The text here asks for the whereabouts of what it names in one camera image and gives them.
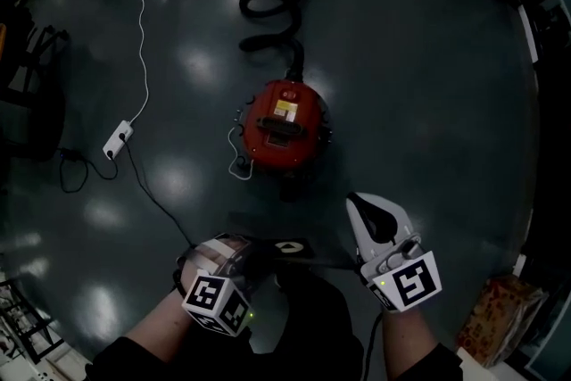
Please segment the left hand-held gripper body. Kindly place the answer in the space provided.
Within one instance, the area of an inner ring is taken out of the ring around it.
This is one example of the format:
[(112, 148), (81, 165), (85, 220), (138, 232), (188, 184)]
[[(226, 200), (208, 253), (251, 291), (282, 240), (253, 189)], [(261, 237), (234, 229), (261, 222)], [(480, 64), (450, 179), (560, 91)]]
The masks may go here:
[[(251, 305), (253, 282), (239, 271), (238, 254), (248, 244), (247, 238), (237, 238), (243, 247), (215, 274), (197, 268), (192, 285), (181, 289), (183, 309), (204, 329), (217, 334), (238, 337), (254, 318)], [(194, 247), (189, 248), (184, 259)]]

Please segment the person's left hand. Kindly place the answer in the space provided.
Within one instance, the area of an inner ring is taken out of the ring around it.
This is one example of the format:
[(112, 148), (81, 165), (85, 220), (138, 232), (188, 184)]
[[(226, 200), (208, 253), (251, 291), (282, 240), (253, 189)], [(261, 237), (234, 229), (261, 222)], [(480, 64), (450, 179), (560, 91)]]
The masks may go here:
[(242, 247), (243, 243), (240, 239), (212, 238), (193, 248), (186, 258), (198, 269), (215, 274)]

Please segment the person's left forearm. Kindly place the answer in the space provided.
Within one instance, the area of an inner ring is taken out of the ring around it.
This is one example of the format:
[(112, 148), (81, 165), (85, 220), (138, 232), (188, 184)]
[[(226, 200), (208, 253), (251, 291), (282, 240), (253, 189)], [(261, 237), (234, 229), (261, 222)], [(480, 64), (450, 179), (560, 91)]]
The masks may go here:
[(177, 289), (166, 295), (149, 314), (130, 329), (125, 337), (163, 362), (179, 353), (194, 320), (182, 307)]

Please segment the patterned cardboard box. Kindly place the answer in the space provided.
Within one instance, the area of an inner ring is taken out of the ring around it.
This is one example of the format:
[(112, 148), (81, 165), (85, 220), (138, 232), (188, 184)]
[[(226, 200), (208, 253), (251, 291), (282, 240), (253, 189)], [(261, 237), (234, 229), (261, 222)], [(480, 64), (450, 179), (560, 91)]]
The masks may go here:
[(486, 281), (457, 336), (457, 346), (485, 368), (506, 360), (519, 346), (549, 294), (519, 277)]

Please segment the person's right forearm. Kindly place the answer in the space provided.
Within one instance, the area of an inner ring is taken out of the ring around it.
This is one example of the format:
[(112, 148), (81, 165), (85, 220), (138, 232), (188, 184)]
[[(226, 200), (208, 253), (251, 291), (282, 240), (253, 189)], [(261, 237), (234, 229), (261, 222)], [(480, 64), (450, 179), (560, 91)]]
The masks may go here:
[(386, 313), (382, 333), (385, 368), (390, 381), (395, 381), (438, 345), (419, 307)]

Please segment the person's black clothing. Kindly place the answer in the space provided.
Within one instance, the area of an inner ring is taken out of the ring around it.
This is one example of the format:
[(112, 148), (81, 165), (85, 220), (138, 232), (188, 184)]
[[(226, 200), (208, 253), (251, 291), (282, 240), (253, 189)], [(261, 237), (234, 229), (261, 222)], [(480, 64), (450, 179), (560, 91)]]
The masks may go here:
[[(276, 280), (288, 316), (272, 352), (255, 353), (248, 341), (194, 320), (174, 360), (163, 362), (124, 335), (86, 365), (86, 381), (361, 381), (364, 349), (341, 291), (300, 266), (282, 266)], [(463, 381), (460, 364), (438, 342), (395, 381)]]

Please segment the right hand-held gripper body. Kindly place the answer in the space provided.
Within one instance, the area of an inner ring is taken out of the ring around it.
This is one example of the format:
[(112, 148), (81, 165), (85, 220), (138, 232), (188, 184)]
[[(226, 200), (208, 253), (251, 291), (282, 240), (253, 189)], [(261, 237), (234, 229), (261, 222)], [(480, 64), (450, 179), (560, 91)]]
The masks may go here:
[(434, 253), (411, 235), (360, 267), (367, 289), (386, 311), (408, 311), (442, 291)]

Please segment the white power strip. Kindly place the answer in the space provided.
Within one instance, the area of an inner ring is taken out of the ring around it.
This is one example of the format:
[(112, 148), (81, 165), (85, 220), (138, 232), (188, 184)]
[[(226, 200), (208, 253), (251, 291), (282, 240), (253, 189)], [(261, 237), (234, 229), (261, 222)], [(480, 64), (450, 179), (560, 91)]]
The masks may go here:
[(108, 160), (114, 160), (132, 134), (133, 128), (130, 123), (126, 120), (122, 120), (103, 146), (105, 157)]

